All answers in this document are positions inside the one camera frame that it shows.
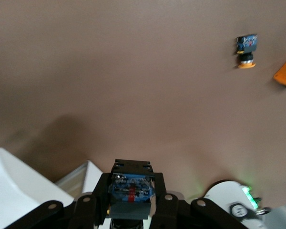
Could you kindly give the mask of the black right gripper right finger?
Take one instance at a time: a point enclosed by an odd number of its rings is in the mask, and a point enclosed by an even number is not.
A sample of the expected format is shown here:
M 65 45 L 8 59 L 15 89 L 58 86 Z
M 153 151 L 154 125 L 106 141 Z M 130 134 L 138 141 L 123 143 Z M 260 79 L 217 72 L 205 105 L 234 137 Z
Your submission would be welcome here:
M 152 216 L 153 229 L 185 229 L 189 204 L 166 191 L 163 173 L 154 174 L 156 212 Z

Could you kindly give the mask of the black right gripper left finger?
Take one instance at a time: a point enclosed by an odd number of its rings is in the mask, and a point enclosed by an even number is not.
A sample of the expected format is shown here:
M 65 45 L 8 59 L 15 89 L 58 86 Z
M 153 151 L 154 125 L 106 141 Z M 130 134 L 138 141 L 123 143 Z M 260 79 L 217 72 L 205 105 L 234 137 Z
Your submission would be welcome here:
M 110 177 L 110 173 L 103 173 L 93 192 L 83 193 L 74 200 L 75 229 L 97 229 L 104 223 L 109 206 Z

